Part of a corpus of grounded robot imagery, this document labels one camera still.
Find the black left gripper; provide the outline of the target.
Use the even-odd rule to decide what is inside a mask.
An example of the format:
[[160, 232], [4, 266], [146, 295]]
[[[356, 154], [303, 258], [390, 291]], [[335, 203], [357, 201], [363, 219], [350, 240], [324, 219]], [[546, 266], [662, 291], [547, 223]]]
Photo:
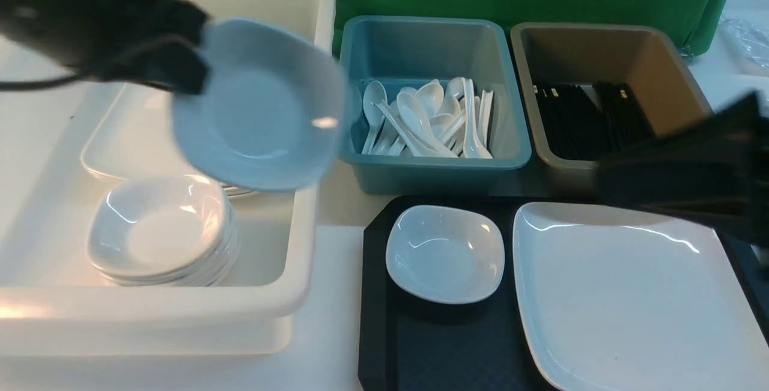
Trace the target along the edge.
[[1, 0], [2, 36], [68, 69], [49, 79], [3, 81], [38, 92], [79, 81], [126, 82], [200, 94], [197, 54], [208, 14], [185, 0]]

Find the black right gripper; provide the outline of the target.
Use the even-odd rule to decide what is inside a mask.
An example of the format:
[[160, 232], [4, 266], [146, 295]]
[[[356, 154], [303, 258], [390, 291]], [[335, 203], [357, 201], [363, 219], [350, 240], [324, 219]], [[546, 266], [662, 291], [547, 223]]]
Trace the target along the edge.
[[767, 247], [768, 155], [764, 96], [747, 92], [711, 117], [601, 159], [598, 197], [697, 222]]

